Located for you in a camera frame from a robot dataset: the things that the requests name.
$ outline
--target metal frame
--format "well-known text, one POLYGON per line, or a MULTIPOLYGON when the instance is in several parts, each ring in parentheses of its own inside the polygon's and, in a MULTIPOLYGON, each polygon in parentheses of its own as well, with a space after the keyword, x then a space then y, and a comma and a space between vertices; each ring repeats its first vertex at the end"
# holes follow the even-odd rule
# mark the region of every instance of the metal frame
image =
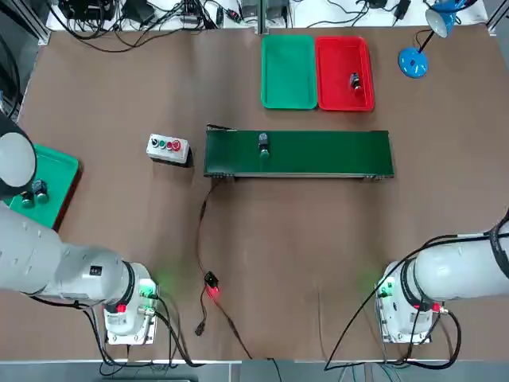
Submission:
POLYGON ((10 0, 14 9, 25 20, 29 28, 39 38, 39 45, 47 45, 49 42, 50 30, 42 20, 33 12, 32 8, 27 6, 23 0, 10 0))
POLYGON ((503 0, 500 5, 497 7, 495 12, 491 15, 489 20, 486 22, 486 26, 488 28, 488 32, 495 36, 495 28, 500 23, 500 21, 506 16, 507 12, 509 11, 509 4, 507 3, 508 0, 503 0))

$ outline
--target teal tray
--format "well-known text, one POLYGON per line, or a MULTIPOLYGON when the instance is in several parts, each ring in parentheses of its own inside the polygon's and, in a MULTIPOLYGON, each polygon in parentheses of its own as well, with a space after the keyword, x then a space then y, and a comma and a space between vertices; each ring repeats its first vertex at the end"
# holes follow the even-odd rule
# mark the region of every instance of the teal tray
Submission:
POLYGON ((269 109, 314 109, 317 70, 311 36, 265 36, 262 104, 269 109))
POLYGON ((48 228, 58 228, 68 201, 75 188, 80 173, 78 159, 49 149, 33 145, 37 155, 35 179, 42 179, 48 185, 48 203, 37 203, 31 209, 21 206, 21 196, 16 196, 9 204, 10 209, 35 220, 48 228))

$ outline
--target red tray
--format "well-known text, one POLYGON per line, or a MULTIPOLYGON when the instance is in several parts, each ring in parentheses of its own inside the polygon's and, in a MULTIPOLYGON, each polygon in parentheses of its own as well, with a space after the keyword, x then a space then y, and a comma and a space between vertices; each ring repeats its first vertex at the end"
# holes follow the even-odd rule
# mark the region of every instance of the red tray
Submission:
POLYGON ((366 41, 362 37, 317 37, 318 106, 324 110, 372 111, 375 93, 366 41), (360 89, 350 85, 357 73, 360 89))

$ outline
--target control box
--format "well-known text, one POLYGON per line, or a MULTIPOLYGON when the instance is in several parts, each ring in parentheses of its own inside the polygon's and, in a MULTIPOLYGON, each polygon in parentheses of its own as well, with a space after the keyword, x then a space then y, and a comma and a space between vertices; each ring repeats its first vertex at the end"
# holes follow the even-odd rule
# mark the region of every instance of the control box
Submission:
POLYGON ((192 152, 185 139, 151 134, 146 153, 154 162, 180 167, 192 167, 192 152))

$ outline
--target gray floor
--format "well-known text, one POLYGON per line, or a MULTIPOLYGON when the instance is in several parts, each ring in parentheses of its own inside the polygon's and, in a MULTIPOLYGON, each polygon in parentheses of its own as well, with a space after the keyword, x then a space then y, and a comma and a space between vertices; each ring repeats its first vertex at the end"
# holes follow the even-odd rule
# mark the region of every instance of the gray floor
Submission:
MULTIPOLYGON (((294 363, 292 361, 278 361, 283 382, 337 382, 339 371, 323 372, 323 364, 294 363)), ((390 382, 389 378, 378 365, 372 365, 374 382, 390 382)), ((506 381, 509 373, 509 363, 494 363, 482 361, 458 362, 444 371, 429 371, 419 368, 407 368, 398 371, 402 382, 477 382, 506 381)), ((144 368, 127 370, 108 379, 137 379, 137 380, 191 380, 192 382, 279 382, 278 373, 270 361, 246 361, 242 364, 208 365, 203 368, 190 369, 179 366, 167 373, 144 368)), ((398 381, 391 373, 394 382, 398 381)), ((65 364, 0 364, 0 380, 2 382, 23 381, 51 381, 51 382, 89 382, 101 380, 99 364, 95 363, 65 363, 65 364)), ((356 367, 356 379, 351 369, 345 372, 343 382, 361 382, 364 379, 364 366, 356 367)))

